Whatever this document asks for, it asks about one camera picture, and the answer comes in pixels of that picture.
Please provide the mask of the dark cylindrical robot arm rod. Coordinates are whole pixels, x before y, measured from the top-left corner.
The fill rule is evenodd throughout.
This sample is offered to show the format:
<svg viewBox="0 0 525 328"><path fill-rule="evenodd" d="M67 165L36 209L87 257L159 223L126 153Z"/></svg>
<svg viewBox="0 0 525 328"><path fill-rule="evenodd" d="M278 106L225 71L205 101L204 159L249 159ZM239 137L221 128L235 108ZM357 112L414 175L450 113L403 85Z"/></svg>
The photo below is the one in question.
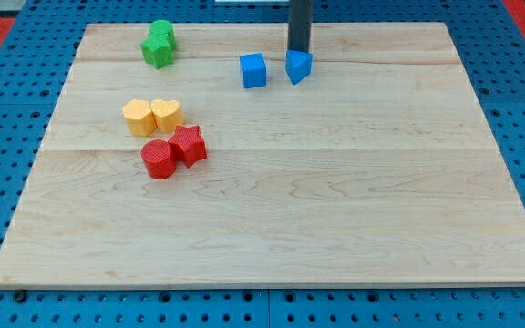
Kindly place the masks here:
<svg viewBox="0 0 525 328"><path fill-rule="evenodd" d="M308 52L313 22L313 0L291 0L287 30L287 48Z"/></svg>

